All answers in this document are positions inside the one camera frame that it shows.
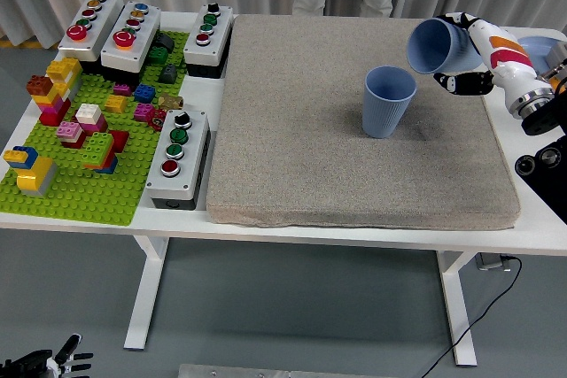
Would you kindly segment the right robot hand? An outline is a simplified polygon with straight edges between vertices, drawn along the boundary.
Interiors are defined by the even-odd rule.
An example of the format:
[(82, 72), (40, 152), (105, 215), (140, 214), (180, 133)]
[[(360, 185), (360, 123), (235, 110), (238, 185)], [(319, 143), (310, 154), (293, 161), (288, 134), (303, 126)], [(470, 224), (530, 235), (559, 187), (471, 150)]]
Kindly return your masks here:
[(497, 86), (504, 90), (506, 108), (515, 115), (529, 103), (543, 104), (553, 97), (553, 88), (538, 78), (527, 52), (510, 32), (466, 12), (451, 12), (439, 18), (468, 33), (487, 67), (484, 73), (435, 73), (433, 78), (446, 91), (477, 96)]

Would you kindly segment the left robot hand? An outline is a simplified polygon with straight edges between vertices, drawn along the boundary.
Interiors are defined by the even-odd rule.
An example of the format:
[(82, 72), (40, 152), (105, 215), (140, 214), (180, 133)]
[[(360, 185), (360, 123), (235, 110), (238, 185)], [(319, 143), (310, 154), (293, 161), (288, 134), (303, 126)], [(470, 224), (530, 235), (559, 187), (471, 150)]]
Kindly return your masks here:
[(16, 359), (7, 359), (1, 365), (2, 377), (72, 377), (74, 373), (88, 371), (93, 354), (75, 353), (82, 341), (80, 334), (72, 334), (61, 349), (54, 354), (52, 350), (32, 351)]

